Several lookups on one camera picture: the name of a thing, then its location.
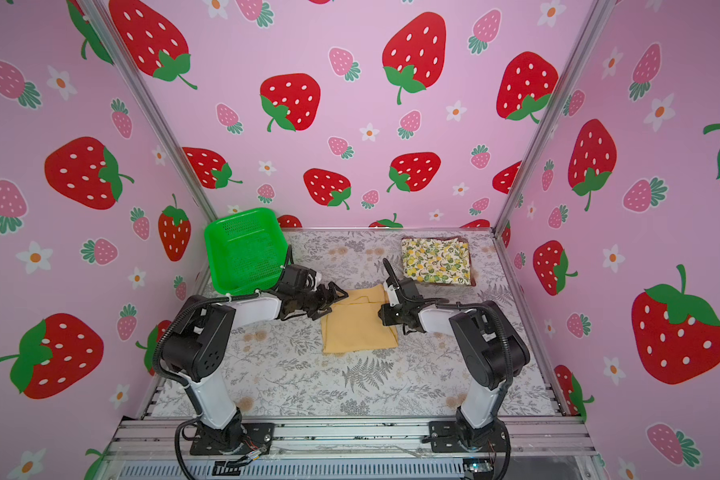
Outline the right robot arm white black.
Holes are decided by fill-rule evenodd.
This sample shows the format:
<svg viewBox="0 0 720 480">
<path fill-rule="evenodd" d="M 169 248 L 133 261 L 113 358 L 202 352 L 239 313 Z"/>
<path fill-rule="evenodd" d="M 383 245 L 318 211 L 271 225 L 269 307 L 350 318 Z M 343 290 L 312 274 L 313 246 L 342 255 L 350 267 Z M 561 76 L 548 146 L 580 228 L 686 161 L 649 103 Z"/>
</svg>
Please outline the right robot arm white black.
<svg viewBox="0 0 720 480">
<path fill-rule="evenodd" d="M 471 376 L 467 396 L 456 410 L 455 421 L 445 433 L 431 432 L 424 441 L 435 450 L 448 446 L 467 452 L 480 451 L 501 440 L 509 444 L 500 408 L 514 379 L 530 362 L 530 350 L 493 301 L 451 303 L 422 296 L 415 281 L 396 275 L 383 260 L 383 283 L 388 301 L 378 312 L 384 326 L 405 334 L 449 334 L 459 347 Z"/>
</svg>

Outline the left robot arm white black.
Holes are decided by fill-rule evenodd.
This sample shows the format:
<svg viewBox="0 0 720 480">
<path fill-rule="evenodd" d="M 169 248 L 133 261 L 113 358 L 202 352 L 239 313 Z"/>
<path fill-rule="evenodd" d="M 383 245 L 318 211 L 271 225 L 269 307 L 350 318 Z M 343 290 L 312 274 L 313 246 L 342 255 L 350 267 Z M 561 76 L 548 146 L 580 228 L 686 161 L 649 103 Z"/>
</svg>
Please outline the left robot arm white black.
<svg viewBox="0 0 720 480">
<path fill-rule="evenodd" d="M 181 386 L 195 412 L 193 419 L 177 428 L 174 440 L 191 442 L 199 454 L 257 450 L 219 372 L 232 330 L 302 316 L 318 320 L 348 297 L 336 283 L 322 284 L 316 271 L 294 264 L 291 249 L 269 289 L 239 296 L 190 297 L 152 353 L 155 374 Z"/>
</svg>

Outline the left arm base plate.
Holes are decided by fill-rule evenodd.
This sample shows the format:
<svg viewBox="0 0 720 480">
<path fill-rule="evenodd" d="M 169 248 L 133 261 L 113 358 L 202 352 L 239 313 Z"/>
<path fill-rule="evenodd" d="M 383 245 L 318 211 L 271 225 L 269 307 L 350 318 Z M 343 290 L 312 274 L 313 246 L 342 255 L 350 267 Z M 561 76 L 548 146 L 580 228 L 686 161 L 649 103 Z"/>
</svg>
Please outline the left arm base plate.
<svg viewBox="0 0 720 480">
<path fill-rule="evenodd" d="M 251 452 L 267 455 L 274 437 L 274 423 L 230 424 L 212 429 L 201 423 L 190 447 L 192 456 L 245 456 Z"/>
</svg>

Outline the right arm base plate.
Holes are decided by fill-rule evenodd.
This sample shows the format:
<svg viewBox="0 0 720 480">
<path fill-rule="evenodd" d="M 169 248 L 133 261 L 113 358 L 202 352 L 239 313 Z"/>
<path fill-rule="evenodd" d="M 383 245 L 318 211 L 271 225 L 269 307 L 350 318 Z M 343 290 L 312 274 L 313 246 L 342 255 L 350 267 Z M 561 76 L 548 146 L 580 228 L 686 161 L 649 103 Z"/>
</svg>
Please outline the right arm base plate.
<svg viewBox="0 0 720 480">
<path fill-rule="evenodd" d="M 507 453 L 511 438 L 504 422 L 496 419 L 478 429 L 465 421 L 432 421 L 428 434 L 421 440 L 435 453 Z"/>
</svg>

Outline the tan cloth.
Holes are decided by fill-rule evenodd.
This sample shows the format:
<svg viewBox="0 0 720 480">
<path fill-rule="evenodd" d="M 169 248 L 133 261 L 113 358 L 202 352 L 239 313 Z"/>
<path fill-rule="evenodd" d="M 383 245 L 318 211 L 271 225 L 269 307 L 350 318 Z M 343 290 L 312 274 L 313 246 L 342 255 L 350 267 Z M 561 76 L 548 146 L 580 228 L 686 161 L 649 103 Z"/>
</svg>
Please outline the tan cloth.
<svg viewBox="0 0 720 480">
<path fill-rule="evenodd" d="M 378 313 L 388 302 L 384 287 L 350 290 L 321 319 L 324 354 L 345 354 L 396 348 L 395 327 L 385 326 Z"/>
</svg>

